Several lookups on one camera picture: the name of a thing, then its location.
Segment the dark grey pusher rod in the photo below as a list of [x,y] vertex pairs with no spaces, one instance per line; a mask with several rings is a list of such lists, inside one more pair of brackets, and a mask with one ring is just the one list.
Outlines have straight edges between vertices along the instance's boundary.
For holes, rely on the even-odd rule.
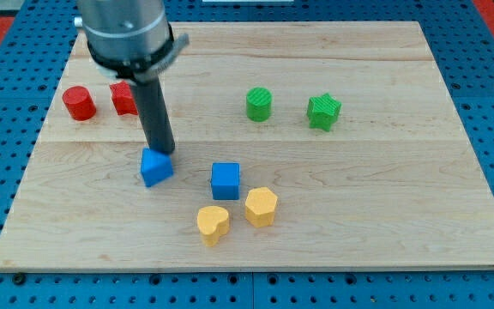
[[165,155],[172,154],[175,142],[160,80],[138,82],[130,85],[130,90],[149,148]]

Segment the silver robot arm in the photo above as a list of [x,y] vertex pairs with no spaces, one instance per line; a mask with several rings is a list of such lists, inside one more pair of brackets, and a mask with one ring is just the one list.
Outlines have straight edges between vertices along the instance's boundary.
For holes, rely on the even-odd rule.
[[189,35],[174,34],[161,0],[77,0],[76,5],[75,26],[86,35],[93,61],[130,85],[148,146],[171,154],[175,141],[160,75],[189,44]]

